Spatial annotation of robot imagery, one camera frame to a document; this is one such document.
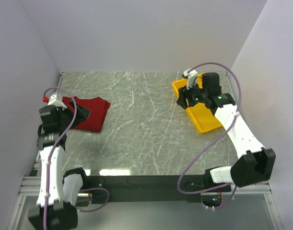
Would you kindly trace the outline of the red t shirt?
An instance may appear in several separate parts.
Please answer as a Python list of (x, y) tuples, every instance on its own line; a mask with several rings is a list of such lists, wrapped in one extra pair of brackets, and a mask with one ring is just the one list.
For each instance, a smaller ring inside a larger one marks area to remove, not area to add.
[(90, 111), (89, 117), (77, 125), (72, 126), (71, 129), (90, 131), (90, 132), (101, 132), (107, 111), (110, 107), (110, 102), (102, 99), (101, 97), (96, 97), (92, 99), (80, 99), (74, 97), (77, 105), (82, 106)]

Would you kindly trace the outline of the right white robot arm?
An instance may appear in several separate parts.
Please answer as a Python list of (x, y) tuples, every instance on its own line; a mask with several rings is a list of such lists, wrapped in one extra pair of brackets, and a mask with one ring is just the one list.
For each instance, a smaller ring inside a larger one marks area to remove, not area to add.
[(186, 70), (183, 78), (187, 79), (187, 83), (178, 89), (176, 103), (183, 109), (204, 104), (226, 130), (238, 157), (233, 166), (206, 170), (204, 188), (214, 191), (222, 184), (244, 187), (269, 180), (276, 158), (275, 152), (265, 148), (253, 135), (238, 112), (232, 95), (222, 92), (219, 74), (199, 74), (195, 70)]

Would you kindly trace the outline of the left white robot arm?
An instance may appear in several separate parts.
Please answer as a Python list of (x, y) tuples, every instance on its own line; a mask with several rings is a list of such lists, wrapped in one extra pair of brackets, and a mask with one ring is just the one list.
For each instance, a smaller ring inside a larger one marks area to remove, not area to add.
[(37, 147), (41, 159), (41, 184), (36, 207), (28, 220), (36, 230), (72, 230), (78, 225), (75, 207), (78, 193), (87, 190), (89, 181), (81, 168), (63, 175), (66, 133), (85, 121), (90, 111), (70, 100), (72, 108), (47, 104), (39, 110)]

